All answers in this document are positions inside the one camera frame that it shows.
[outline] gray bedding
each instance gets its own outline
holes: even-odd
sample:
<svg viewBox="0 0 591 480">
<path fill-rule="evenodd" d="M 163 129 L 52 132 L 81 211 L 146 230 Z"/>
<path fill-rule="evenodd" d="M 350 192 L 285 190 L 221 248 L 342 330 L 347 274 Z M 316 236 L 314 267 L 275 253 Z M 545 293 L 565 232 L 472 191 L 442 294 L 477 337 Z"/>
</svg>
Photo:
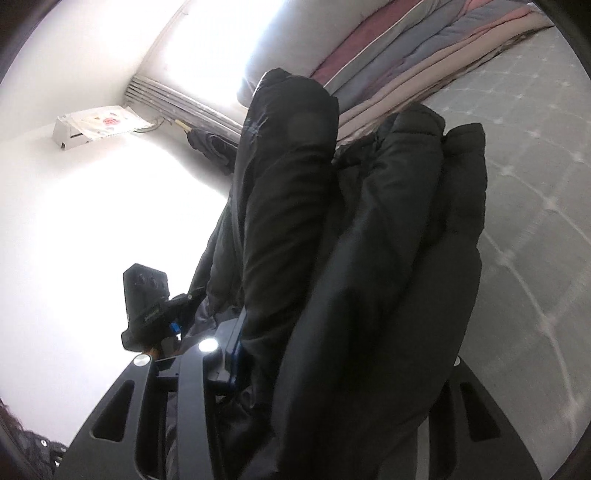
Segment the gray bedding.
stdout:
<svg viewBox="0 0 591 480">
<path fill-rule="evenodd" d="M 487 133 L 483 276 L 462 356 L 548 479 L 591 420 L 591 82 L 551 28 L 424 103 Z"/>
</svg>

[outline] black jacket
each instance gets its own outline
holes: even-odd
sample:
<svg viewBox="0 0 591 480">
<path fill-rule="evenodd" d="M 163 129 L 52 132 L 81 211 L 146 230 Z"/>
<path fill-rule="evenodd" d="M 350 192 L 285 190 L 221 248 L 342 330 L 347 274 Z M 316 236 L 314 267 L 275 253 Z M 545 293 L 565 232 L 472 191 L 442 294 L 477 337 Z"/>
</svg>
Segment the black jacket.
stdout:
<svg viewBox="0 0 591 480">
<path fill-rule="evenodd" d="M 475 301 L 482 127 L 444 136 L 413 105 L 335 156 L 337 122 L 314 81 L 263 78 L 191 285 L 207 298 L 184 345 L 246 307 L 250 385 L 218 411 L 232 478 L 370 478 L 428 414 Z"/>
</svg>

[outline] white surface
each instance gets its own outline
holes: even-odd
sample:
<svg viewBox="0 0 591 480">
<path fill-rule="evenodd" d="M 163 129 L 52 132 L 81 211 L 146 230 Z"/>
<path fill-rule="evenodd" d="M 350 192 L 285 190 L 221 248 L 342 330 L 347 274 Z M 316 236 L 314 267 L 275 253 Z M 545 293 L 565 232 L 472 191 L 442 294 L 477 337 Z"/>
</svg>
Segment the white surface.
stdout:
<svg viewBox="0 0 591 480">
<path fill-rule="evenodd" d="M 186 291 L 229 178 L 165 126 L 66 152 L 52 127 L 0 142 L 0 397 L 69 443 L 136 355 L 119 337 L 123 271 L 142 263 Z"/>
<path fill-rule="evenodd" d="M 59 115 L 122 102 L 127 83 L 183 0 L 62 0 L 0 87 L 0 141 Z"/>
</svg>

